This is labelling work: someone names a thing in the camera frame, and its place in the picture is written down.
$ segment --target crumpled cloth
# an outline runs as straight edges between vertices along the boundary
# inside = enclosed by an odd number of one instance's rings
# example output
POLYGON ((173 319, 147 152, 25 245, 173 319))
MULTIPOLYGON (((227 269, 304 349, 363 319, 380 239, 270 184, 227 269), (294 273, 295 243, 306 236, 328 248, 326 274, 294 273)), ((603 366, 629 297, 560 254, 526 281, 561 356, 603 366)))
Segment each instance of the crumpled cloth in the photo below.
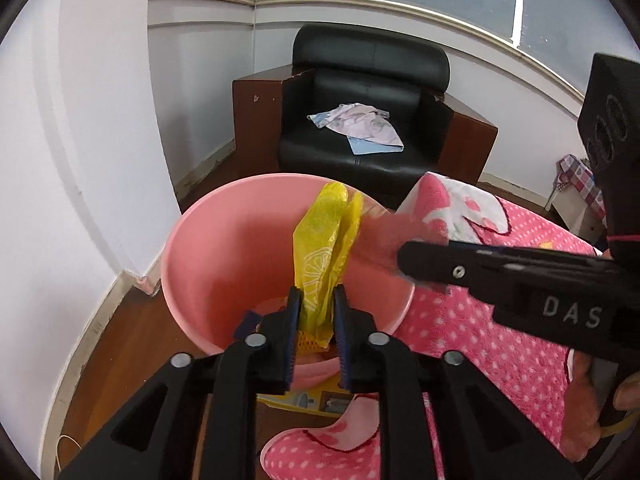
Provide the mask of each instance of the crumpled cloth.
POLYGON ((402 140, 387 121, 389 113, 354 103, 307 116, 318 128, 327 127, 349 139, 354 155, 401 152, 402 140))
MULTIPOLYGON (((540 216, 435 173, 418 181, 398 211, 414 214, 450 240, 594 254, 588 243, 540 216)), ((446 293, 419 286, 394 335, 412 351, 434 357, 451 349, 463 352, 559 446, 568 349, 495 324, 492 310, 458 286, 446 293)), ((433 413, 428 396, 423 398, 438 478, 443 480, 433 413)), ((328 428, 277 435, 262 449, 260 464, 274 480, 379 480, 377 397, 356 396, 328 428)))

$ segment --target pink towel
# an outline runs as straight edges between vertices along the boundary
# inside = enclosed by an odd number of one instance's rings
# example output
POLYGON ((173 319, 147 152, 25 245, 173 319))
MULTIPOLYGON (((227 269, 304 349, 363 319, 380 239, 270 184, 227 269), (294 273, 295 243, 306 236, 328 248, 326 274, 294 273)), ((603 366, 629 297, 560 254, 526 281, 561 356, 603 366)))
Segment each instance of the pink towel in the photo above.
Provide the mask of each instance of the pink towel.
MULTIPOLYGON (((485 245, 548 248, 593 254, 593 248, 538 215, 469 184, 427 173, 402 203, 447 234, 450 240, 485 245)), ((491 321, 492 307, 466 289, 449 287, 443 294, 416 290, 395 336, 416 352, 440 356, 447 350, 465 353, 557 447, 560 443, 567 348, 521 334, 491 321)), ((433 414, 424 404, 436 456, 433 414)), ((271 439, 260 463, 274 480, 375 480, 380 478, 378 402, 356 397, 343 416, 322 429, 289 430, 271 439)))

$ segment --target red string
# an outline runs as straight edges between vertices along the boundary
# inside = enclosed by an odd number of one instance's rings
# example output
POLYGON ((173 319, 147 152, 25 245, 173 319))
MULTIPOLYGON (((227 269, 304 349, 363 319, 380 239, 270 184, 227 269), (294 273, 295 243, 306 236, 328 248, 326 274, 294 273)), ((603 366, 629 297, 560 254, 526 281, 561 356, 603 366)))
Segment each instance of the red string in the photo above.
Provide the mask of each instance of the red string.
POLYGON ((640 242, 640 235, 607 236, 609 242, 640 242))

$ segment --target checkered fabric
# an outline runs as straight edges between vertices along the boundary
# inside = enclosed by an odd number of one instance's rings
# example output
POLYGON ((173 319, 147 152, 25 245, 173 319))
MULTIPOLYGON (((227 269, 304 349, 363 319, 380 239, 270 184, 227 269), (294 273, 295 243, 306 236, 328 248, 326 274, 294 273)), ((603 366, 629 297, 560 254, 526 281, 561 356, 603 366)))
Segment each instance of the checkered fabric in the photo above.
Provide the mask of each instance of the checkered fabric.
POLYGON ((596 218, 606 227, 607 215, 602 201, 602 190, 596 186, 591 170, 575 155, 565 155, 558 161, 556 189, 564 189, 569 184, 573 184, 596 218))

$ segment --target yellow mesh bag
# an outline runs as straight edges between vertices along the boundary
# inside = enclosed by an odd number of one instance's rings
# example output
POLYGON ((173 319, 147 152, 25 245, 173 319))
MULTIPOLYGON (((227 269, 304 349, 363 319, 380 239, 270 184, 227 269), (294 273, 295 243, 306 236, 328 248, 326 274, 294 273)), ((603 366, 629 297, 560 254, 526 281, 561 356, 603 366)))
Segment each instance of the yellow mesh bag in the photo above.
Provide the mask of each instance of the yellow mesh bag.
POLYGON ((298 354, 328 350, 334 335, 332 293, 360 227, 363 198, 326 184, 293 233, 296 287, 303 292, 298 354))

